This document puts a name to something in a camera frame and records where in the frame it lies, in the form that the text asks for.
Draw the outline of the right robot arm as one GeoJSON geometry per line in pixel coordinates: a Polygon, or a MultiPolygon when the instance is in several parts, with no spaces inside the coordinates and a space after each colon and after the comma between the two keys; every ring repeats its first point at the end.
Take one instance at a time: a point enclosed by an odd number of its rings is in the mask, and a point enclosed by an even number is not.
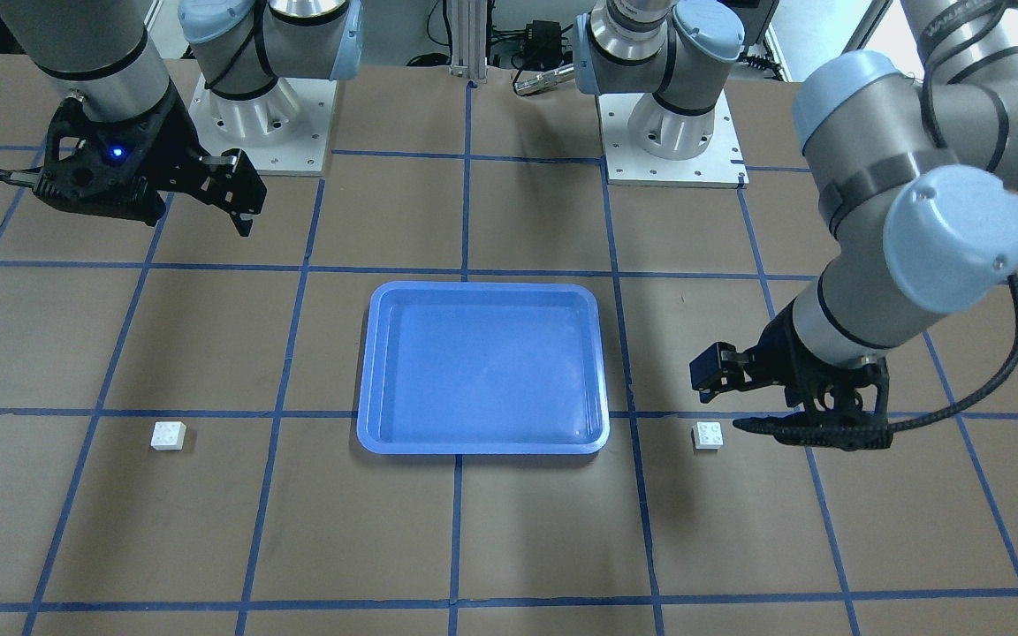
{"type": "Polygon", "coordinates": [[[184,193],[250,234],[267,194],[249,152],[300,128],[292,80],[350,80],[362,57],[359,1],[182,1],[180,28],[223,150],[193,117],[130,1],[0,1],[0,17],[62,92],[39,168],[0,169],[61,212],[155,226],[184,193]]]}

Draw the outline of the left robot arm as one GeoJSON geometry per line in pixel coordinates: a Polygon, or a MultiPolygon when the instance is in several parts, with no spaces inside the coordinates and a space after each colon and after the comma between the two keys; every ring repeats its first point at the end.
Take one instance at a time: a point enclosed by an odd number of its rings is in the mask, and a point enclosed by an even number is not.
{"type": "Polygon", "coordinates": [[[735,420],[783,444],[885,450],[896,432],[986,398],[1018,363],[1018,1],[905,1],[921,86],[872,49],[825,62],[792,116],[840,249],[756,345],[691,361],[709,403],[783,387],[791,414],[735,420]],[[994,286],[1009,287],[1013,349],[972,394],[889,421],[887,355],[994,286]]]}

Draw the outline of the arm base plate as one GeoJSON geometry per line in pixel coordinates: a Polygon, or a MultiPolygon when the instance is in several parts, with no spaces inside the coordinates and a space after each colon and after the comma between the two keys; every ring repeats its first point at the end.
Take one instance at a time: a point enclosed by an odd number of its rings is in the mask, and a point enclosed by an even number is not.
{"type": "Polygon", "coordinates": [[[750,184],[725,92],[699,116],[667,111],[651,94],[599,95],[607,182],[739,188],[750,184]]]}
{"type": "Polygon", "coordinates": [[[238,148],[263,176],[322,177],[339,81],[280,78],[269,93],[226,100],[195,85],[187,113],[213,155],[238,148]]]}

